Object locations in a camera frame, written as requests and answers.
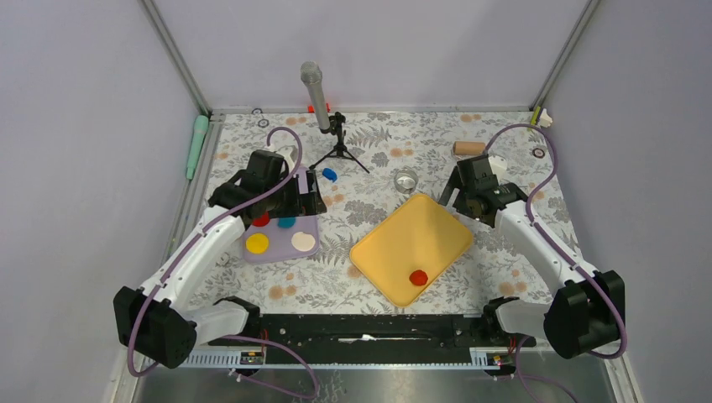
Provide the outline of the wooden dough roller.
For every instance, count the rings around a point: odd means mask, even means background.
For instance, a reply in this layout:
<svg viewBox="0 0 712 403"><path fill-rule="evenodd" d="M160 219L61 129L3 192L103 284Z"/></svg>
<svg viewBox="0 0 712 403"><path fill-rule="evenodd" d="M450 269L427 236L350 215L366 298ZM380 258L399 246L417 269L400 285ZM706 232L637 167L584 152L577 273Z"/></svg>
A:
<svg viewBox="0 0 712 403"><path fill-rule="evenodd" d="M453 154L457 156L475 156L485 152L486 143L474 141L456 141L453 143Z"/></svg>

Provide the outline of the yellow tray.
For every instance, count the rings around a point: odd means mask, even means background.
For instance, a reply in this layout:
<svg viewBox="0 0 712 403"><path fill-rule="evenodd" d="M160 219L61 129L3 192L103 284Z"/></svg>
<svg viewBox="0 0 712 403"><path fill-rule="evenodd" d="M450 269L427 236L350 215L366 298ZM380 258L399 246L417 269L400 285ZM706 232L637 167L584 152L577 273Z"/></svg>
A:
<svg viewBox="0 0 712 403"><path fill-rule="evenodd" d="M389 302L411 305L474 241L472 232L431 197L415 194L350 250L352 264ZM414 270L429 282L414 286Z"/></svg>

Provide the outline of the red dough ball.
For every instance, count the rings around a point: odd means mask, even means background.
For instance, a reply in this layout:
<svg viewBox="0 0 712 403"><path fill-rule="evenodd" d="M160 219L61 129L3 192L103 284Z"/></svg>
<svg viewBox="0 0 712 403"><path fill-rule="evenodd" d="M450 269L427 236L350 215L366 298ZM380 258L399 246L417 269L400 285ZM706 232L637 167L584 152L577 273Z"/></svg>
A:
<svg viewBox="0 0 712 403"><path fill-rule="evenodd" d="M424 270L414 270L411 272L409 276L409 281L414 285L414 286L425 286L429 282L429 277L427 272Z"/></svg>

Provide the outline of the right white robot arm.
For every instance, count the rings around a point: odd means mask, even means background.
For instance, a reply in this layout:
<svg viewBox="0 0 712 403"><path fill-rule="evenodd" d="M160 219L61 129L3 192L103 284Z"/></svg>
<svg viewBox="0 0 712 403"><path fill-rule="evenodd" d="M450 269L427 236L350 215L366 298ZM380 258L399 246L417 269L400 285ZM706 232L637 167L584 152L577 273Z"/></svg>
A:
<svg viewBox="0 0 712 403"><path fill-rule="evenodd" d="M616 359L625 352L623 279L575 256L535 213L531 198L518 185L499 182L487 154L460 160L438 202L493 228L513 244L552 294L549 304L517 297L489 301L481 324L486 342L501 346L514 335L545 339L564 359L583 353Z"/></svg>

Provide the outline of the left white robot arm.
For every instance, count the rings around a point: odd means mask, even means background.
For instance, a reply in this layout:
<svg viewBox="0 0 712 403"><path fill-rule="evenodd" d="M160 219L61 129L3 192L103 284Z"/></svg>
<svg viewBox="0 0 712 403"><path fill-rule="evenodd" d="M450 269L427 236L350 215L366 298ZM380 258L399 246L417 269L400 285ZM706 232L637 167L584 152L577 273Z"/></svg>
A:
<svg viewBox="0 0 712 403"><path fill-rule="evenodd" d="M259 308L226 297L200 309L189 301L211 267L254 222L316 216L326 212L317 173L267 150L254 151L246 168L218 186L191 234L136 289L122 287L113 298L119 342L174 369L197 345L231 336L249 345L260 334Z"/></svg>

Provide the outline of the small blue dough piece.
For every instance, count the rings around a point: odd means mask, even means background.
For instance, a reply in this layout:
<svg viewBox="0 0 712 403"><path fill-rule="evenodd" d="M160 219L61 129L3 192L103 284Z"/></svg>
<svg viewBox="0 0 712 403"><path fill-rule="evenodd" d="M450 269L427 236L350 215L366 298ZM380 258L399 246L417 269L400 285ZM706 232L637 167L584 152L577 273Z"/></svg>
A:
<svg viewBox="0 0 712 403"><path fill-rule="evenodd" d="M322 176L328 181L331 181L332 183L335 183L338 180L338 174L334 170L329 168L324 168L322 170Z"/></svg>

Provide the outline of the flat blue dough disc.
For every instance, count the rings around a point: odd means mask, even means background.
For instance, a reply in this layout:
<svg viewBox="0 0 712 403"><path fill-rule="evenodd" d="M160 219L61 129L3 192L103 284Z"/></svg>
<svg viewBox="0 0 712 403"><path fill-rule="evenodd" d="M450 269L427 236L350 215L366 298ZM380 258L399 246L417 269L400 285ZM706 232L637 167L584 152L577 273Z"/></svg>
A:
<svg viewBox="0 0 712 403"><path fill-rule="evenodd" d="M283 229L293 228L295 224L295 217L281 217L277 222L277 226Z"/></svg>

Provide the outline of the flat white dough disc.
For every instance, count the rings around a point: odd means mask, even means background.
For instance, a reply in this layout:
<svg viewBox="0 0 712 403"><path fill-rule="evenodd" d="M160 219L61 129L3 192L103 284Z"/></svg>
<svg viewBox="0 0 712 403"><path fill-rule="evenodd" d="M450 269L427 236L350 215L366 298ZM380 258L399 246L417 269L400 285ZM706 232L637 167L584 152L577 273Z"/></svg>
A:
<svg viewBox="0 0 712 403"><path fill-rule="evenodd" d="M315 248L317 240L310 233L296 232L291 237L292 247L299 252L309 252Z"/></svg>

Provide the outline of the flat red dough disc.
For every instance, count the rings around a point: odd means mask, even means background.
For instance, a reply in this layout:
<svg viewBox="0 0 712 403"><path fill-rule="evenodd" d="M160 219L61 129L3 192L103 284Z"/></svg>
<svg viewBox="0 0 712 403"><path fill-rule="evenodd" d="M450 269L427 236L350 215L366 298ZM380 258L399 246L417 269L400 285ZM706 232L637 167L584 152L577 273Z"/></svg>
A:
<svg viewBox="0 0 712 403"><path fill-rule="evenodd" d="M266 225L268 225L269 222L270 222L270 214L268 212L266 212L262 216L254 219L252 221L251 225L258 227L258 228L262 228L262 227L265 227Z"/></svg>

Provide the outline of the flat yellow dough disc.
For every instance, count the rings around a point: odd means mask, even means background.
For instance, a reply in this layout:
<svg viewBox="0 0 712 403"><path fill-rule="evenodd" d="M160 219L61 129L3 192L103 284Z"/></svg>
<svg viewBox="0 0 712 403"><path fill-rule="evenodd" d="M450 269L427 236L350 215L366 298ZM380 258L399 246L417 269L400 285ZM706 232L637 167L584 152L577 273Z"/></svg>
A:
<svg viewBox="0 0 712 403"><path fill-rule="evenodd" d="M244 246L250 254L263 254L270 247L270 239L263 233L253 233L246 238Z"/></svg>

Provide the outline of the purple tray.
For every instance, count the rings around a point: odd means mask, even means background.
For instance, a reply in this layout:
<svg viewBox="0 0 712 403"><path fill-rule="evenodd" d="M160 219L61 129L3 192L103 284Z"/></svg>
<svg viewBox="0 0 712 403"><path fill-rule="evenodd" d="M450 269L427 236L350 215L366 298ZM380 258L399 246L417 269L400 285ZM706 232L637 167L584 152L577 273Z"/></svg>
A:
<svg viewBox="0 0 712 403"><path fill-rule="evenodd" d="M293 228L283 229L277 226L279 218L271 218L268 225L262 228L250 226L240 239L242 257L252 264L275 263L290 259L301 259L314 255L319 246L319 227L317 216L296 217ZM315 248L309 252L299 252L291 245L291 237L296 232L312 234L317 240ZM246 238L253 233L263 233L270 239L270 247L263 254L250 254L244 246Z"/></svg>

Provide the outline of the black mini tripod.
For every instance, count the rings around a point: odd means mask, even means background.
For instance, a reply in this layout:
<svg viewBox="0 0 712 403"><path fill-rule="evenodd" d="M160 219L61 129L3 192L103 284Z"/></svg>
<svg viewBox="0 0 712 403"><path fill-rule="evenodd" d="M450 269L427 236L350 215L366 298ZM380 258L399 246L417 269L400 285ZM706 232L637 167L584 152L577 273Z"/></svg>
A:
<svg viewBox="0 0 712 403"><path fill-rule="evenodd" d="M362 168L366 173L369 173L369 169L365 167L349 150L344 141L345 131L343 125L346 122L346 118L340 113L335 112L333 115L329 116L330 129L327 131L329 134L334 135L337 142L332 147L332 150L323 155L321 159L309 166L310 170L315 170L323 161L327 159L338 159L338 160L349 160L355 162L360 168Z"/></svg>

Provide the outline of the white corner clip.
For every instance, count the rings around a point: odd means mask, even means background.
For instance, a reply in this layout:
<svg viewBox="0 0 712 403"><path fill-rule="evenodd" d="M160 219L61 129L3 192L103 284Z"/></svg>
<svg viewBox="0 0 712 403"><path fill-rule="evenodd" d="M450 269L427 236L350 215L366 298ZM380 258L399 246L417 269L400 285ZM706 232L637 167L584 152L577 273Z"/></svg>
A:
<svg viewBox="0 0 712 403"><path fill-rule="evenodd" d="M548 114L545 107L536 107L533 111L530 125L537 126L539 128L550 128L553 124L552 117Z"/></svg>

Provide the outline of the grey microphone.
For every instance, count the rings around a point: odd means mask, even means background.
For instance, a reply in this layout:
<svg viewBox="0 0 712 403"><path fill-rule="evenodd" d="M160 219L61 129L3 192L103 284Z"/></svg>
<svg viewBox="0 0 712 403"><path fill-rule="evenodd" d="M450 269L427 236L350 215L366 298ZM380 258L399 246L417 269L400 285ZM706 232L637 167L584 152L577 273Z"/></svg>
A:
<svg viewBox="0 0 712 403"><path fill-rule="evenodd" d="M300 69L301 81L305 85L311 100L311 106L322 133L331 132L331 121L327 111L327 102L322 87L322 71L314 61L305 61Z"/></svg>

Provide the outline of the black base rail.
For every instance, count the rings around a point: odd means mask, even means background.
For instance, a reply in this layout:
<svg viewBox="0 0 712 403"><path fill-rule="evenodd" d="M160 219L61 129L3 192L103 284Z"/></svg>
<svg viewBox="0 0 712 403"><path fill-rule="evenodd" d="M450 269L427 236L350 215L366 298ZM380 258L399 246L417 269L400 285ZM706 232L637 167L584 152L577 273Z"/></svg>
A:
<svg viewBox="0 0 712 403"><path fill-rule="evenodd" d="M520 334L473 315L262 314L245 335L291 348L308 364L463 366L473 353L511 353Z"/></svg>

